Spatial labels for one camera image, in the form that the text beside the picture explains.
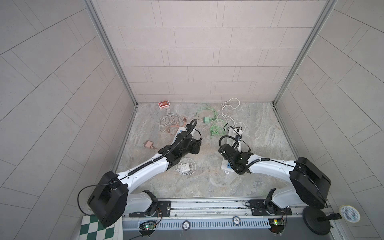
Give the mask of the green charger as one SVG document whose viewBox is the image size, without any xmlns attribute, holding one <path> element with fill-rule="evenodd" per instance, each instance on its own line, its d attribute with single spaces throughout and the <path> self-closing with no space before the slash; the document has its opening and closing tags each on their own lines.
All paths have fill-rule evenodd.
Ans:
<svg viewBox="0 0 384 240">
<path fill-rule="evenodd" d="M 212 121 L 212 119 L 210 117 L 203 117 L 203 123 L 204 124 L 208 124 Z"/>
</svg>

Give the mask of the colourful white power strip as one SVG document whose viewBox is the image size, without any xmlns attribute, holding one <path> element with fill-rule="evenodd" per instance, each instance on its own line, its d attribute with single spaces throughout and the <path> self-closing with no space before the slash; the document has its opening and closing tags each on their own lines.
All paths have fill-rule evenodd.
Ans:
<svg viewBox="0 0 384 240">
<path fill-rule="evenodd" d="M 228 135 L 228 129 L 229 128 L 227 128 L 226 130 L 226 136 L 230 136 Z M 224 138 L 223 147 L 225 148 L 225 150 L 229 151 L 229 154 L 233 154 L 234 152 L 240 152 L 242 150 L 242 136 L 237 135 L 235 137 L 231 137 L 236 139 L 238 141 L 238 144 L 236 145 L 236 141 L 232 138 Z M 221 169 L 227 175 L 235 172 L 226 158 L 223 158 L 222 160 Z"/>
</svg>

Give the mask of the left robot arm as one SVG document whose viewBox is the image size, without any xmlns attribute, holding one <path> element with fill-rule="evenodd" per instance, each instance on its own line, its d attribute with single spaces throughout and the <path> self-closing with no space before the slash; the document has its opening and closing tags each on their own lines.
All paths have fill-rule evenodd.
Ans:
<svg viewBox="0 0 384 240">
<path fill-rule="evenodd" d="M 97 185 L 93 185 L 93 193 L 88 199 L 88 206 L 103 227 L 114 224 L 124 214 L 154 214 L 158 199 L 150 191 L 134 194 L 133 191 L 154 176 L 174 166 L 187 154 L 198 154 L 202 139 L 194 139 L 193 131 L 196 119 L 186 125 L 186 130 L 177 134 L 171 145 L 165 146 L 144 163 L 115 174 L 105 173 Z"/>
</svg>

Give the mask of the white charger with black cable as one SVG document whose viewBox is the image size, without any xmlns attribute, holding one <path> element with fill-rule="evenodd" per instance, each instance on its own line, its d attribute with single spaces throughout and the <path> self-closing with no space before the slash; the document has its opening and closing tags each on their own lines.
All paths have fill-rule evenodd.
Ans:
<svg viewBox="0 0 384 240">
<path fill-rule="evenodd" d="M 233 137 L 235 137 L 237 135 L 241 136 L 242 133 L 243 133 L 243 131 L 242 131 L 241 127 L 231 126 L 228 129 L 228 135 L 233 136 Z"/>
</svg>

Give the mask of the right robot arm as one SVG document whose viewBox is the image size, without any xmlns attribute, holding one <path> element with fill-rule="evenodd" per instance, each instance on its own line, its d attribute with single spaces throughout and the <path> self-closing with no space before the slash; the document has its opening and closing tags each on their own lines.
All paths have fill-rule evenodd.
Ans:
<svg viewBox="0 0 384 240">
<path fill-rule="evenodd" d="M 281 179 L 290 184 L 282 189 L 273 188 L 262 204 L 250 203 L 250 207 L 266 211 L 270 215 L 288 214 L 287 208 L 306 204 L 316 209 L 327 207 L 331 180 L 310 160 L 299 157 L 296 161 L 264 158 L 239 151 L 240 142 L 232 136 L 222 136 L 218 152 L 228 161 L 238 175 L 263 174 Z"/>
</svg>

